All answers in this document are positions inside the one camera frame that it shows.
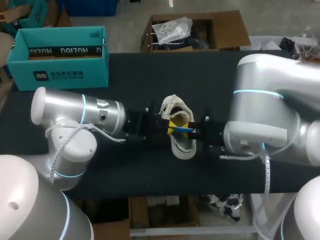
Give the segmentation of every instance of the white object on floor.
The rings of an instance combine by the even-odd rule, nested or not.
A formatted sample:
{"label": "white object on floor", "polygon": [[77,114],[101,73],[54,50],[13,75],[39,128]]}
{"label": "white object on floor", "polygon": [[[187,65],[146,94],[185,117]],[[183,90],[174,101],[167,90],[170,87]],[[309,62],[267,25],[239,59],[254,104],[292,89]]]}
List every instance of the white object on floor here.
{"label": "white object on floor", "polygon": [[[289,36],[250,36],[251,46],[241,46],[241,51],[260,50],[262,46],[266,45],[270,41],[274,41],[277,46],[280,45],[283,38],[291,39]],[[295,44],[294,48],[297,53],[300,52],[299,47]]]}
{"label": "white object on floor", "polygon": [[165,197],[167,206],[178,206],[180,205],[179,196],[166,196]]}
{"label": "white object on floor", "polygon": [[[181,110],[172,113],[172,110],[177,107],[181,108]],[[181,116],[182,118],[185,119],[186,122],[195,121],[193,112],[190,110],[190,108],[188,108],[185,102],[175,94],[171,96],[167,96],[163,100],[159,114],[163,119],[167,119],[167,120],[173,119],[177,116]],[[196,140],[192,140],[190,149],[185,149],[181,145],[181,143],[179,143],[176,140],[173,134],[169,134],[169,136],[171,138],[172,152],[177,158],[187,160],[187,159],[191,159],[196,154],[196,151],[197,151]]]}
{"label": "white object on floor", "polygon": [[155,207],[157,205],[157,198],[155,196],[147,196],[146,205],[148,207]]}
{"label": "white object on floor", "polygon": [[157,196],[156,197],[157,205],[165,205],[166,204],[166,196]]}
{"label": "white object on floor", "polygon": [[263,45],[261,47],[261,50],[282,50],[282,49],[275,43],[275,41],[271,40],[266,45]]}

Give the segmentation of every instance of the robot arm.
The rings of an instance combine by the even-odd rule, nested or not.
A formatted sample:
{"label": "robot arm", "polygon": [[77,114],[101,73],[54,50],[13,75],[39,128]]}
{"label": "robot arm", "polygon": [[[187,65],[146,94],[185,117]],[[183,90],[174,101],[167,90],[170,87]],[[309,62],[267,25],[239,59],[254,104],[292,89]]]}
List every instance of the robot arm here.
{"label": "robot arm", "polygon": [[273,160],[320,166],[320,121],[306,121],[287,106],[296,98],[320,112],[320,67],[267,54],[238,64],[223,139],[233,154],[254,155],[265,143]]}

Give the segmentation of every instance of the cable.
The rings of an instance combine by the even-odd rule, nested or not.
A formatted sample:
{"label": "cable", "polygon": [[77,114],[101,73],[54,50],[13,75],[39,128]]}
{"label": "cable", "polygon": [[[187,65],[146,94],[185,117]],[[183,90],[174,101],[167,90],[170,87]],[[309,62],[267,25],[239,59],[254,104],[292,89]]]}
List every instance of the cable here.
{"label": "cable", "polygon": [[[47,130],[45,130],[45,137],[48,137],[48,133],[49,131],[53,130],[55,127],[60,126],[60,127],[75,127],[75,126],[68,126],[66,124],[56,124],[54,126],[49,127]],[[125,139],[117,139],[114,138],[110,135],[108,135],[107,133],[105,133],[104,131],[102,131],[101,129],[99,129],[98,127],[94,126],[93,124],[79,124],[61,143],[61,145],[59,146],[59,148],[56,150],[54,156],[53,156],[53,162],[51,164],[51,169],[50,169],[50,182],[54,183],[55,181],[55,169],[56,169],[56,163],[57,160],[59,158],[59,155],[61,153],[61,151],[65,148],[65,146],[67,145],[67,143],[71,140],[71,138],[77,133],[79,132],[81,129],[86,129],[86,130],[90,130],[90,129],[94,129],[96,130],[98,133],[100,133],[101,135],[103,135],[104,137],[106,137],[107,139],[114,141],[116,143],[124,143],[126,140]]]}
{"label": "cable", "polygon": [[253,226],[256,229],[258,235],[264,240],[270,240],[264,233],[259,229],[258,223],[258,215],[261,213],[262,209],[264,208],[266,201],[269,197],[270,193],[270,184],[271,184],[271,170],[270,170],[270,158],[266,151],[265,144],[262,144],[262,151],[260,155],[261,159],[264,159],[265,164],[265,182],[264,182],[264,198],[261,202],[261,205],[258,207],[257,211],[253,214]]}
{"label": "cable", "polygon": [[58,157],[60,155],[60,152],[65,148],[67,143],[71,140],[71,138],[81,129],[86,128],[85,126],[78,126],[76,127],[70,134],[65,138],[65,140],[61,143],[59,148],[55,151],[55,154],[53,156],[53,162],[51,164],[51,170],[50,170],[50,182],[54,183],[55,180],[55,169],[56,169],[56,163],[58,160]]}

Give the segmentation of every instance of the concrete floor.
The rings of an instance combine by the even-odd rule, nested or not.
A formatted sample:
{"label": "concrete floor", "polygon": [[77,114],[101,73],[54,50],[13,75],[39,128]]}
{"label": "concrete floor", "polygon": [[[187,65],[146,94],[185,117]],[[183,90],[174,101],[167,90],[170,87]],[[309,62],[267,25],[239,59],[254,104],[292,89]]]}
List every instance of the concrete floor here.
{"label": "concrete floor", "polygon": [[105,26],[111,53],[139,52],[151,14],[240,10],[250,36],[295,36],[311,26],[320,39],[320,2],[312,0],[119,0],[116,16],[72,17],[73,26]]}

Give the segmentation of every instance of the black mat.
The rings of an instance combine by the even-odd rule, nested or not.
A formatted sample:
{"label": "black mat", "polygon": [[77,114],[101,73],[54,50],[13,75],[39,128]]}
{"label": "black mat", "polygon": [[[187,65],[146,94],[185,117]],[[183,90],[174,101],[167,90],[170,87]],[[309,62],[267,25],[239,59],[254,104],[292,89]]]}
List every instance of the black mat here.
{"label": "black mat", "polygon": [[[150,101],[177,94],[196,120],[210,106],[214,119],[228,119],[237,64],[253,52],[111,54],[109,88],[74,92],[117,100],[126,108],[144,109]],[[284,51],[269,54],[288,57]],[[33,92],[12,91],[0,114],[0,154],[43,154],[45,130],[32,124]],[[220,160],[199,151],[177,159],[169,139],[119,145],[97,136],[98,149],[81,182],[67,192],[73,199],[133,196],[248,194],[264,191],[265,168],[259,160]],[[271,192],[297,192],[320,175],[320,168],[271,163]]]}

